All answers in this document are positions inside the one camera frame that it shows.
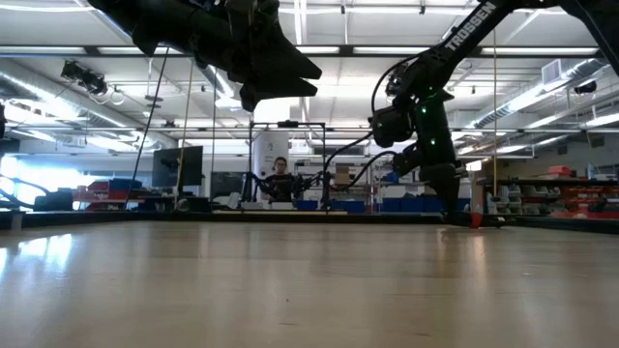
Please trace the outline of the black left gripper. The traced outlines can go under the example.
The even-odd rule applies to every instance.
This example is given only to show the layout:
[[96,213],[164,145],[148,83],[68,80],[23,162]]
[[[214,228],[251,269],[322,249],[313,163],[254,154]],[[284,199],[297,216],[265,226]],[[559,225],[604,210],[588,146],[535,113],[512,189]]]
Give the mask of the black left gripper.
[[301,78],[269,79],[267,53],[282,71],[318,79],[322,70],[284,36],[271,40],[279,0],[192,0],[192,56],[201,69],[214,67],[244,84],[241,105],[253,112],[266,100],[313,97],[318,89]]

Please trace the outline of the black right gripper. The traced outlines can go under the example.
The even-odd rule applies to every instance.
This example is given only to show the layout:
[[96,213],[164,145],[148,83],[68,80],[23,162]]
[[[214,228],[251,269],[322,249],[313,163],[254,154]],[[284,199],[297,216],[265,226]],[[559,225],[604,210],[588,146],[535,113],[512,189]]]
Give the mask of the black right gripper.
[[393,158],[393,170],[399,177],[419,170],[419,180],[430,186],[440,207],[442,222],[458,225],[457,199],[460,179],[465,172],[459,159],[432,159],[417,143],[407,146]]

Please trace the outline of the long blue storage bin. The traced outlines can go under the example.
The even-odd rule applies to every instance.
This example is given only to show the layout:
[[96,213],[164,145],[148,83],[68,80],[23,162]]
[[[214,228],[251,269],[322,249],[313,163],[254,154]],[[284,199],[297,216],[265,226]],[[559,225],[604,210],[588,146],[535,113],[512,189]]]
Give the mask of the long blue storage bin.
[[381,212],[388,213],[440,213],[436,196],[410,196],[384,198],[380,204]]

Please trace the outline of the white round column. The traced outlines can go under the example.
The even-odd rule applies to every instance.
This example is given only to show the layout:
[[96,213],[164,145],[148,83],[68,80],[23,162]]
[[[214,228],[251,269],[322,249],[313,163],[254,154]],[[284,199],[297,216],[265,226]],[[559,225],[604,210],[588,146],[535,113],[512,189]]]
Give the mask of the white round column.
[[277,130],[278,122],[290,117],[290,102],[287,100],[261,101],[253,112],[252,171],[260,179],[274,173],[274,161],[278,157],[288,159],[289,135]]

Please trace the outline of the dark storage shelf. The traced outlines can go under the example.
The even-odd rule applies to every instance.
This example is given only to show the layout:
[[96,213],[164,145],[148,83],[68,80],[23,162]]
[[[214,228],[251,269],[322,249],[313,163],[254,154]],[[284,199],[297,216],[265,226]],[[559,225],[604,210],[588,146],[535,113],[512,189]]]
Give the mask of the dark storage shelf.
[[593,218],[619,220],[619,182],[555,178],[491,179],[483,189],[486,214],[508,217]]

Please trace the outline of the short blue storage bin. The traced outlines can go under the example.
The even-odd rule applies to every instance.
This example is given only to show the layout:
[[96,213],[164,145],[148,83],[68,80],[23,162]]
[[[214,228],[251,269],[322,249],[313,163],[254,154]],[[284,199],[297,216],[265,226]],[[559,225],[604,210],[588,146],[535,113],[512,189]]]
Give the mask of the short blue storage bin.
[[[321,209],[321,202],[314,200],[299,200],[296,208],[300,211],[316,211]],[[366,211],[364,201],[338,201],[332,200],[330,204],[332,211],[345,211],[348,214],[363,214]]]

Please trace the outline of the brown cardboard box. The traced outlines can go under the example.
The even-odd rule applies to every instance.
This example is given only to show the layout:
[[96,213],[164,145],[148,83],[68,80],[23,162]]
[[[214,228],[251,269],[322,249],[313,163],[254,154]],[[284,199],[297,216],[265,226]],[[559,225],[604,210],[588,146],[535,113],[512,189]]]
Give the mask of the brown cardboard box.
[[357,175],[357,168],[349,165],[337,165],[334,184],[336,186],[346,186],[352,183]]

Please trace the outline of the person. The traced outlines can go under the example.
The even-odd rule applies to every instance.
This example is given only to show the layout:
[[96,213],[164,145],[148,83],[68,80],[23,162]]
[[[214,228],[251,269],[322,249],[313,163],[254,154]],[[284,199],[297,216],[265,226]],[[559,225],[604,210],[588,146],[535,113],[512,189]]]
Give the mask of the person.
[[286,158],[275,158],[273,169],[274,173],[263,180],[261,198],[269,203],[291,202],[295,177],[287,171]]

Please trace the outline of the small dark screen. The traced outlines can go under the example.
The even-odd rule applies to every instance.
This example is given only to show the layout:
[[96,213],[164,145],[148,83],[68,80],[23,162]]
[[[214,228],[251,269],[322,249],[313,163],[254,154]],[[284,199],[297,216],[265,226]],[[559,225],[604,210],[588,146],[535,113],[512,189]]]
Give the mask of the small dark screen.
[[211,173],[210,197],[226,197],[231,193],[241,193],[244,183],[244,172],[214,171]]

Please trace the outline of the black computer monitor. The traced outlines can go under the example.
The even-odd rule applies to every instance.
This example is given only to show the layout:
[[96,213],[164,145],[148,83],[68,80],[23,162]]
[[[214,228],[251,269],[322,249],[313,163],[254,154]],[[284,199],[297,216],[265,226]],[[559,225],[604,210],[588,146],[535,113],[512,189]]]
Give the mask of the black computer monitor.
[[155,188],[200,186],[203,147],[158,150],[153,154],[152,186]]

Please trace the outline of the black beam with light strips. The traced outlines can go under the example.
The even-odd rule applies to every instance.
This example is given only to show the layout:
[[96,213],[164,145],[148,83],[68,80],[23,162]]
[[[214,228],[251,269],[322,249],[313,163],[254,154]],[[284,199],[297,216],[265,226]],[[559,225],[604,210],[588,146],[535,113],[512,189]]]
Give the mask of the black beam with light strips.
[[[323,58],[399,58],[419,54],[427,46],[405,45],[298,45],[297,49],[308,57]],[[593,46],[478,46],[467,57],[485,59],[496,56],[503,59],[542,58],[603,58],[602,51]],[[144,54],[130,45],[0,45],[0,58],[19,57],[109,57],[135,58]]]

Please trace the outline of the red and blue bin stack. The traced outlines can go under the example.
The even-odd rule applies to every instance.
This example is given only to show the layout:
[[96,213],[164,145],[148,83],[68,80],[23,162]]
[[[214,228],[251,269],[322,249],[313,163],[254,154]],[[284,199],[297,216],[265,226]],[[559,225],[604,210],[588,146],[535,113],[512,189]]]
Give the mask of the red and blue bin stack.
[[113,178],[93,182],[87,187],[87,211],[116,211],[127,208],[142,192],[143,184],[132,179]]

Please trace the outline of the black bag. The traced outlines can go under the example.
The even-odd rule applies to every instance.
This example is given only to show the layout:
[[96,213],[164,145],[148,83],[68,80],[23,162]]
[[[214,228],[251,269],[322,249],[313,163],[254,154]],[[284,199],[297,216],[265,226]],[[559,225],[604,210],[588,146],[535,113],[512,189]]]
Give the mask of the black bag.
[[37,196],[33,210],[35,212],[67,212],[74,209],[73,203],[74,197],[70,190],[58,190]]

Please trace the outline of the black metal frame stand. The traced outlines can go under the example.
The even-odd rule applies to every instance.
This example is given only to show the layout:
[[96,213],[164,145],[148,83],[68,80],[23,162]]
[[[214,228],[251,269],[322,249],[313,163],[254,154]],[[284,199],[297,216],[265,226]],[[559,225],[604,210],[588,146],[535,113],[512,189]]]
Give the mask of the black metal frame stand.
[[[250,130],[249,130],[249,170],[248,172],[252,172],[252,137],[253,137],[253,127],[255,125],[255,122],[250,122]],[[303,131],[303,132],[309,132],[311,130],[312,126],[319,126],[321,129],[325,130],[325,126],[323,124],[318,124],[318,123],[300,123],[297,121],[283,121],[283,122],[278,122],[278,127],[277,127],[277,131],[287,131],[288,135],[290,135],[290,133],[292,131]],[[293,176],[296,176],[297,174],[294,174],[290,168],[289,168],[289,151],[288,151],[288,159],[287,159],[287,171],[289,173],[291,173]],[[312,174],[301,174],[304,178],[309,177]],[[269,203],[267,200],[262,199],[261,198],[261,191],[258,192],[258,196],[257,196],[257,201],[255,203],[260,203],[265,209],[267,210],[275,210],[275,211],[290,211],[290,210],[296,210],[297,208],[294,207],[293,202],[273,202],[273,203]]]

